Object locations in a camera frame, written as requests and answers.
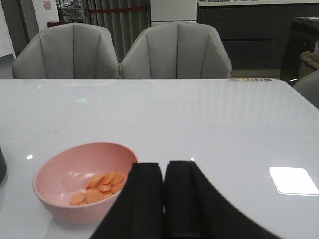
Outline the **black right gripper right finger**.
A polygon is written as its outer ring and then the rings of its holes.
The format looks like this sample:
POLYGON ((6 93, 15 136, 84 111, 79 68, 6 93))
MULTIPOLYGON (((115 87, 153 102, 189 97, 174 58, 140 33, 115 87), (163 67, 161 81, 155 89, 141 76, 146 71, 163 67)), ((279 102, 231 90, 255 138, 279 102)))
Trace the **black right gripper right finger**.
POLYGON ((222 196, 195 162, 171 161, 164 186, 170 239, 277 238, 222 196))

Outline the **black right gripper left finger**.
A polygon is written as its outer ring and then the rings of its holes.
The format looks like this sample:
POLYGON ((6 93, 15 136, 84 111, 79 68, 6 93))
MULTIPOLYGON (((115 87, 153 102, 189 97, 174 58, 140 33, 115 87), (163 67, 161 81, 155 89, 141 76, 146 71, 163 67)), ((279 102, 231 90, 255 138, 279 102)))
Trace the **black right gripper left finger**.
POLYGON ((92 239, 161 239, 163 179, 157 163, 134 163, 92 239))

